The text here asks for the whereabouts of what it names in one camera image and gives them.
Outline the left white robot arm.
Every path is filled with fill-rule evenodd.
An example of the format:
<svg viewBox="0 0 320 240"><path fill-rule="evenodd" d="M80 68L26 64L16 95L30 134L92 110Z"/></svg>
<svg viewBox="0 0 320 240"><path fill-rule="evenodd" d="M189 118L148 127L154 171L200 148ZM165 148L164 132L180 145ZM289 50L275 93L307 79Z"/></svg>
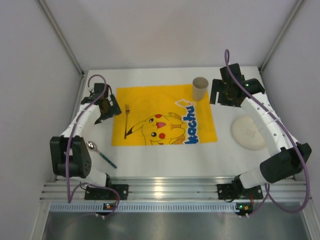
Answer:
<svg viewBox="0 0 320 240"><path fill-rule="evenodd" d="M95 83L68 128L49 142L53 173L106 187L109 176L93 167L86 139L94 125L122 113L109 86Z"/></svg>

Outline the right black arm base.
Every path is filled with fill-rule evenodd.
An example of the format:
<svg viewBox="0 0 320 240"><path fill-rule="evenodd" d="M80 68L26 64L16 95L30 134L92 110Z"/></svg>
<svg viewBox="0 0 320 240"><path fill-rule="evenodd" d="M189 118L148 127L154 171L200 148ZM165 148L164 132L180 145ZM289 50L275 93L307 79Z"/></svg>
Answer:
<svg viewBox="0 0 320 240"><path fill-rule="evenodd" d="M236 176L231 183L221 183L216 186L218 199L229 203L234 200L262 200L264 198L260 186L246 189L243 187L239 176Z"/></svg>

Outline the right aluminium frame post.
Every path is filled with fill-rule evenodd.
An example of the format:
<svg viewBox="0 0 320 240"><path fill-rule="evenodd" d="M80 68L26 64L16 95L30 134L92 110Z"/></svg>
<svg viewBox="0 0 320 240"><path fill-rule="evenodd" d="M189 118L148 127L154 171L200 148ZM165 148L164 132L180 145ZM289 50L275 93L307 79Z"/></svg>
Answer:
<svg viewBox="0 0 320 240"><path fill-rule="evenodd" d="M299 12L303 8L305 2L306 2L306 0L296 0L294 2L293 7L289 11L289 14L285 18L285 21L281 25L280 30L276 34L274 41L272 42L272 44L271 44L270 48L268 49L265 57L263 58L263 61L262 61L261 65L258 67L258 70L259 70L260 74L262 74L264 72L264 70L266 69L266 67L270 63L273 55L276 53L277 49L281 45L281 43L284 40L288 30L290 29L290 27L292 26L294 20L296 19L296 17L298 16Z"/></svg>

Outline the aluminium front rail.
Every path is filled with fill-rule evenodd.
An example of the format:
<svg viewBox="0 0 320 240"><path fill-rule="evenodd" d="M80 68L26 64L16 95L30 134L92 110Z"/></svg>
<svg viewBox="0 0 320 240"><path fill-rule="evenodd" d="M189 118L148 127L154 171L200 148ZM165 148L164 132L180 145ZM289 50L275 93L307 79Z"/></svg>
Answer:
<svg viewBox="0 0 320 240"><path fill-rule="evenodd" d="M128 185L128 201L215 201L218 184L229 184L232 177L113 177L113 184ZM302 201L306 183L292 177L270 185L272 197L279 202Z"/></svg>

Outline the yellow Pikachu placemat cloth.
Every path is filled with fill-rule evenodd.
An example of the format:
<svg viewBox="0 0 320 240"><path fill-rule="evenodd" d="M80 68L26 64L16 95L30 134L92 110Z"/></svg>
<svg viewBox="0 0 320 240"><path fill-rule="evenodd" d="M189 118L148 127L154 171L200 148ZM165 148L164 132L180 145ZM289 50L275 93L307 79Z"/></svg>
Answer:
<svg viewBox="0 0 320 240"><path fill-rule="evenodd" d="M116 91L122 114L113 122L112 145L162 146L218 141L209 95L193 99L191 84L122 87ZM130 113L125 135L125 105Z"/></svg>

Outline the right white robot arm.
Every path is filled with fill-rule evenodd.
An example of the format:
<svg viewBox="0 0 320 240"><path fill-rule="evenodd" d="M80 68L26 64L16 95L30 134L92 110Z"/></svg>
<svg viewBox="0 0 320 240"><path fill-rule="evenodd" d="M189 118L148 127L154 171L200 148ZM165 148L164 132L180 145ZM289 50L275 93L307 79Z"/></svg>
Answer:
<svg viewBox="0 0 320 240"><path fill-rule="evenodd" d="M251 189L301 173L312 149L281 127L262 84L256 78L246 80L237 63L222 67L220 74L221 79L212 81L210 103L242 108L262 135L270 154L258 167L236 176L237 186Z"/></svg>

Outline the left aluminium frame post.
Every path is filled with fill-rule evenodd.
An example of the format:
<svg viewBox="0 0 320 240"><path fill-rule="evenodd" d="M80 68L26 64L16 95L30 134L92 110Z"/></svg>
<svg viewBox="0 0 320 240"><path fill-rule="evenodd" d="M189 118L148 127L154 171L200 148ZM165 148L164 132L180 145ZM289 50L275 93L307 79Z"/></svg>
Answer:
<svg viewBox="0 0 320 240"><path fill-rule="evenodd" d="M36 3L39 5L40 9L43 11L45 18L48 20L52 30L54 31L56 37L58 38L59 42L63 46L66 54L68 55L70 61L72 62L74 68L78 72L80 76L84 74L84 71L77 60L70 44L68 43L63 31L61 30L58 22L56 21L52 11L50 10L48 4L45 0L36 0Z"/></svg>

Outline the aluminium frame post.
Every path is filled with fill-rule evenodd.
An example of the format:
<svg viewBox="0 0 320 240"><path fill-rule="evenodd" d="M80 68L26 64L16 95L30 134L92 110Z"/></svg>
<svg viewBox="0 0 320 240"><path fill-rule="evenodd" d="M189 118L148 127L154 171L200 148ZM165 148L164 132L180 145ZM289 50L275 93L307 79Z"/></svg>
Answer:
<svg viewBox="0 0 320 240"><path fill-rule="evenodd" d="M277 49L281 45L281 43L284 40L288 30L290 29L290 27L292 26L294 20L296 19L296 17L298 16L299 12L303 8L305 2L306 2L306 0L296 0L294 2L293 7L289 11L289 14L285 18L285 21L281 25L280 30L276 34L274 41L272 42L272 44L271 44L270 48L268 49L265 57L263 58L263 61L262 61L261 65L258 67L258 70L259 70L260 74L262 74L264 72L264 70L266 69L266 67L270 63L273 55L276 53Z"/></svg>
<svg viewBox="0 0 320 240"><path fill-rule="evenodd" d="M58 38L59 42L63 46L66 54L68 55L70 61L72 62L74 68L78 72L80 76L84 74L84 71L77 60L70 44L68 43L63 31L61 30L58 22L56 21L52 11L50 10L48 4L45 0L36 0L36 3L39 5L40 9L43 11L45 18L48 20L52 30L54 31L56 37Z"/></svg>

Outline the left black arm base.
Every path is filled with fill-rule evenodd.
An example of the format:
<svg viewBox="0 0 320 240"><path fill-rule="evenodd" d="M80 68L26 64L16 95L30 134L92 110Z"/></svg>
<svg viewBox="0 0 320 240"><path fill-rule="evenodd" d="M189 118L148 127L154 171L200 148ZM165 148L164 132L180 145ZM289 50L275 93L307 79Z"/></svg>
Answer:
<svg viewBox="0 0 320 240"><path fill-rule="evenodd" d="M111 188L119 194L120 200L127 200L129 194L128 184L113 184ZM88 201L102 201L117 200L118 198L111 190L87 186L85 189L84 199Z"/></svg>

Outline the cream bear plate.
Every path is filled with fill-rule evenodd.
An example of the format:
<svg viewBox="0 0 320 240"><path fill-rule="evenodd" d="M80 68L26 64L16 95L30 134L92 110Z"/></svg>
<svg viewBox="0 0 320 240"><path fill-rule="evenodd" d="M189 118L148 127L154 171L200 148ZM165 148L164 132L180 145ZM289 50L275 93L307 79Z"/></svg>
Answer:
<svg viewBox="0 0 320 240"><path fill-rule="evenodd" d="M231 130L234 139L244 148L262 150L266 147L265 140L249 115L237 117Z"/></svg>

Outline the green handled silver spoon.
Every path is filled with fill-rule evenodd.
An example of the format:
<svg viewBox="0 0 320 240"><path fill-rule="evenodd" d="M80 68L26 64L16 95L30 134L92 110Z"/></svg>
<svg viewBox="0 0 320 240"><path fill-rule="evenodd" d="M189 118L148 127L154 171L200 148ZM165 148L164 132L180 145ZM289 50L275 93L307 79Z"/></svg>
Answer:
<svg viewBox="0 0 320 240"><path fill-rule="evenodd" d="M106 157L102 152L99 151L97 145L93 141L88 141L86 144L87 144L87 147L89 148L90 151L96 152L100 157L102 157L114 169L118 168L108 157Z"/></svg>

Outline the beige cup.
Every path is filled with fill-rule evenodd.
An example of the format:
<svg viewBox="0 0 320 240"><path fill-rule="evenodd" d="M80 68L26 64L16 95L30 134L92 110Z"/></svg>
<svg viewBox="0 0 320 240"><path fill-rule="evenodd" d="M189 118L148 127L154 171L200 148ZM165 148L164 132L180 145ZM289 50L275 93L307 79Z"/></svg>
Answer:
<svg viewBox="0 0 320 240"><path fill-rule="evenodd" d="M208 88L209 82L206 78L204 77L196 77L192 81L192 96L195 101L201 101Z"/></svg>

